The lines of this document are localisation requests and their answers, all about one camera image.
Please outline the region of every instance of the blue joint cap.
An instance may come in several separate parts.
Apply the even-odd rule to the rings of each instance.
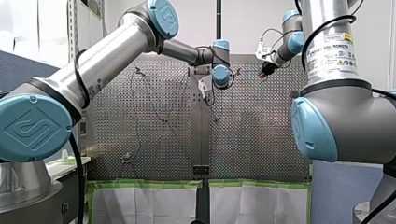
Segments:
[[[293,101],[291,125],[297,148],[307,158],[330,162],[338,160],[332,130],[311,101],[304,97]]]
[[[230,69],[224,64],[218,64],[212,70],[213,81],[220,88],[225,88],[228,86],[230,74]]]
[[[67,109],[43,95],[22,94],[0,100],[0,159],[40,161],[58,152],[72,132]]]
[[[290,17],[295,16],[295,15],[300,15],[300,13],[297,10],[290,10],[288,11],[282,19],[282,23],[284,23],[286,20],[290,19]]]
[[[172,39],[178,32],[178,17],[168,0],[148,0],[148,14],[154,27],[164,39]]]
[[[288,49],[293,54],[299,54],[303,50],[304,43],[304,33],[302,31],[297,31],[289,37]]]
[[[213,42],[213,47],[230,50],[230,42],[225,39],[217,39]]]

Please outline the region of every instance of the green tape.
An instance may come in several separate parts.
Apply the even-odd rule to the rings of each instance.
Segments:
[[[211,188],[229,188],[229,187],[262,187],[274,189],[310,189],[310,183],[294,183],[294,182],[278,182],[278,181],[262,181],[248,179],[230,179],[230,180],[209,180]]]

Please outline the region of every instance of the robot logo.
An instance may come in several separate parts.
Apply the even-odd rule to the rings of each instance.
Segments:
[[[24,147],[37,151],[60,130],[55,121],[36,107],[14,119],[5,128],[5,133]]]
[[[163,7],[161,7],[160,11],[161,11],[161,16],[163,17],[163,20],[168,21],[169,24],[171,25],[171,27],[174,26],[175,24],[177,24],[177,21],[175,20],[176,16],[173,14],[173,12],[168,4],[163,5]]]

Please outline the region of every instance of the white wall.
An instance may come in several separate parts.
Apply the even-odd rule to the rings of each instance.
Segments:
[[[176,39],[193,46],[210,45],[216,37],[216,0],[171,1],[180,20]],[[392,82],[396,87],[396,78],[390,71],[393,61],[396,63],[396,58],[390,57],[392,1],[365,1],[352,26],[360,76],[383,90],[391,88]],[[106,30],[113,31],[120,15],[140,2],[105,0]],[[262,32],[270,27],[281,29],[283,15],[293,8],[292,0],[223,0],[222,37],[230,40],[232,53],[252,54]],[[277,38],[277,34],[269,34],[265,41],[271,45]]]

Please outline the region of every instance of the robot end effector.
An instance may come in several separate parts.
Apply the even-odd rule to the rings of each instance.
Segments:
[[[276,69],[289,63],[293,57],[301,53],[304,46],[302,29],[302,16],[297,10],[291,10],[283,17],[283,35],[281,36],[283,44],[278,49],[274,49],[274,46],[271,48],[265,47],[262,36],[256,51],[256,57],[264,61],[259,77],[264,78],[272,75]]]

